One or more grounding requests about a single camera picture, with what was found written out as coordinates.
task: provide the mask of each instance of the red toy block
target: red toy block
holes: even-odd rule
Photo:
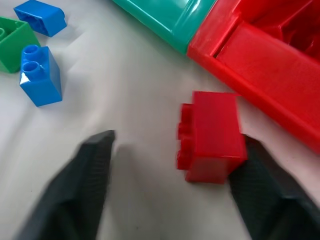
[[[320,153],[320,0],[218,0],[187,55]]]
[[[182,104],[178,125],[177,168],[188,182],[223,184],[246,159],[236,95],[195,91],[193,104]]]

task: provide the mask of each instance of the blue toy block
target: blue toy block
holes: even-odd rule
[[[43,35],[52,37],[67,26],[65,13],[58,7],[40,1],[29,0],[14,8],[21,21]]]
[[[22,50],[20,86],[37,107],[62,101],[60,69],[47,46]]]

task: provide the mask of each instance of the toy block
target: toy block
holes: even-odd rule
[[[317,154],[319,13],[320,0],[218,0],[187,51]]]
[[[20,86],[37,107],[62,101],[60,69],[47,46],[23,49]]]
[[[248,158],[229,175],[232,196],[252,240],[320,239],[320,211],[260,142],[245,138]]]
[[[0,16],[0,72],[19,71],[21,51],[30,44],[40,46],[27,22]]]
[[[195,91],[192,102],[181,109],[177,168],[186,170],[188,182],[223,184],[246,160],[236,96]]]
[[[14,8],[18,18],[30,24],[31,28],[52,37],[67,26],[65,13],[58,7],[40,1],[29,0]]]

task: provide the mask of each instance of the white table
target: white table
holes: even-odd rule
[[[0,0],[16,18],[23,0]],[[63,101],[35,107],[18,74],[0,73],[0,239],[12,239],[48,180],[88,136],[115,129],[103,240],[249,240],[229,186],[189,184],[176,170],[180,104],[194,90],[230,92],[110,0],[46,0],[68,26],[49,46]],[[265,143],[320,203],[320,159],[244,99],[242,131]]]

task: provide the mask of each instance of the green toy block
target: green toy block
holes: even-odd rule
[[[0,16],[0,72],[18,72],[21,52],[28,45],[40,46],[29,23]]]
[[[217,0],[113,0],[182,54]]]

